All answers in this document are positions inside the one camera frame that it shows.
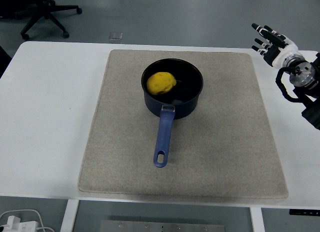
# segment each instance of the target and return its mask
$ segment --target chair base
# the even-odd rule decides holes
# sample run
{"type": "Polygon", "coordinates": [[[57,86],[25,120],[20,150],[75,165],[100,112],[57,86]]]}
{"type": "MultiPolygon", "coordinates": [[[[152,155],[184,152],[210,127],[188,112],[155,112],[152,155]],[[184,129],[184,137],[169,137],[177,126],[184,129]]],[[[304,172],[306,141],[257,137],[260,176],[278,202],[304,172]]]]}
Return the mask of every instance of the chair base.
{"type": "Polygon", "coordinates": [[[55,23],[61,30],[64,38],[69,37],[69,33],[66,31],[65,27],[51,14],[51,12],[66,11],[66,10],[76,10],[77,14],[82,13],[82,9],[78,5],[56,5],[54,0],[48,0],[46,2],[37,3],[36,7],[32,7],[27,10],[19,11],[14,13],[15,17],[18,19],[25,15],[32,15],[29,22],[20,32],[24,40],[29,40],[28,30],[43,16],[45,19],[51,20],[55,23]]]}

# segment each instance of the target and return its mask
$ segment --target saucepan handle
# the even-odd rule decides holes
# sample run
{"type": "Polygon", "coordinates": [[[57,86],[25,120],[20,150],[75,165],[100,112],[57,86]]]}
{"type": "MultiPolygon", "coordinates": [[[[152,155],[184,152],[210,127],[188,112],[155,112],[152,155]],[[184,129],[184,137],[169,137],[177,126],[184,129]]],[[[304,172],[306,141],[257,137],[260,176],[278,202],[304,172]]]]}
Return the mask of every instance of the saucepan handle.
{"type": "Polygon", "coordinates": [[[162,106],[160,112],[158,136],[156,138],[155,151],[153,157],[154,165],[159,168],[166,166],[168,162],[171,129],[175,118],[175,114],[176,112],[174,106],[162,106]]]}

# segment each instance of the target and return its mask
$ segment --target dark blue saucepan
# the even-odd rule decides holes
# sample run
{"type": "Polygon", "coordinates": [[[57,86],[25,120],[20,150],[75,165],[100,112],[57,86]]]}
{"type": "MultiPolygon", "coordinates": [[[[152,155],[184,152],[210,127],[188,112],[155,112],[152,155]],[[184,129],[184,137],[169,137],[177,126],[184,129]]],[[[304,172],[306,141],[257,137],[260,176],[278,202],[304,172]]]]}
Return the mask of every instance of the dark blue saucepan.
{"type": "Polygon", "coordinates": [[[200,71],[181,59],[161,59],[144,70],[141,85],[145,104],[153,114],[160,117],[153,157],[155,166],[166,166],[173,121],[188,116],[195,109],[203,84],[200,71]],[[157,72],[169,72],[176,79],[176,86],[168,93],[153,95],[148,92],[147,80],[157,72]]]}

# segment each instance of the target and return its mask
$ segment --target robotic hand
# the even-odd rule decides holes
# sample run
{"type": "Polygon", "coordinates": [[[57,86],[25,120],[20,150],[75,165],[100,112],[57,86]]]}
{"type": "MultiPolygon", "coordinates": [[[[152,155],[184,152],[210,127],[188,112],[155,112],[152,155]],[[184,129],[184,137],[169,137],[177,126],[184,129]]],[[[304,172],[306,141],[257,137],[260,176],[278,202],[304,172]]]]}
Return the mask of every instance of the robotic hand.
{"type": "Polygon", "coordinates": [[[266,25],[261,27],[253,23],[252,27],[268,41],[265,43],[256,38],[254,41],[262,48],[253,45],[252,49],[260,53],[268,65],[279,69],[275,82],[282,95],[290,102],[303,103],[306,109],[302,116],[320,130],[320,53],[316,54],[314,62],[308,62],[298,51],[296,44],[286,36],[266,25]],[[297,98],[288,95],[281,82],[284,72],[289,74],[289,81],[294,85],[293,92],[297,98]]]}

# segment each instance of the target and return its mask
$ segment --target yellow lemon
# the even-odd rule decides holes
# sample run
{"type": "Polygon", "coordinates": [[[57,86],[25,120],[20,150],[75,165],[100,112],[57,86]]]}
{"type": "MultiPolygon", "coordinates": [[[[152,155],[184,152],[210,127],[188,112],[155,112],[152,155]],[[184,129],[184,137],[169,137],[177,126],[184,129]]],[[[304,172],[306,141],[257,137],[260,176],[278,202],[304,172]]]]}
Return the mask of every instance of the yellow lemon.
{"type": "Polygon", "coordinates": [[[150,94],[159,95],[168,93],[177,81],[169,72],[158,72],[153,74],[146,82],[146,87],[150,94]]]}

